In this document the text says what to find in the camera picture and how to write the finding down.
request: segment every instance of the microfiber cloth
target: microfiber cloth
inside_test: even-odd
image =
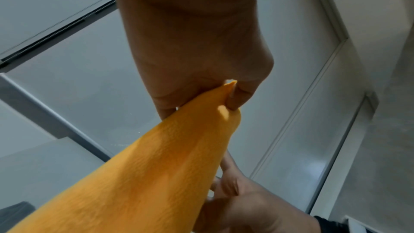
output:
[[[240,123],[224,106],[233,85],[188,102],[9,232],[191,232]]]

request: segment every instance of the orange fabric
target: orange fabric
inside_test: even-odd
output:
[[[224,106],[233,85],[198,96],[9,232],[191,232],[240,122]]]

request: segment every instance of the white wall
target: white wall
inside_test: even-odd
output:
[[[333,0],[381,95],[414,20],[414,0]]]

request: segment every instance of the gray floor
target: gray floor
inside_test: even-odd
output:
[[[330,219],[348,215],[384,233],[414,229],[414,29]]]

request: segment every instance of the finger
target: finger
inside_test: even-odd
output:
[[[226,150],[220,162],[220,168],[223,172],[225,172],[226,170],[232,167],[235,167],[238,169],[236,162],[234,161],[233,157],[230,155],[230,152]]]
[[[232,92],[226,101],[226,106],[231,110],[236,110],[246,103],[255,93],[261,81],[237,81]]]
[[[220,178],[215,176],[214,179],[213,179],[213,183],[211,183],[210,190],[211,191],[216,191],[216,187],[219,183],[220,183]]]
[[[264,210],[263,201],[258,197],[258,194],[248,194],[205,202],[193,231],[216,232],[229,227],[258,225]]]
[[[172,115],[172,113],[177,111],[176,108],[163,109],[163,108],[160,108],[157,105],[155,105],[155,108],[156,108],[156,110],[158,112],[158,115],[160,116],[161,120],[164,120],[164,119],[168,118],[169,116]]]

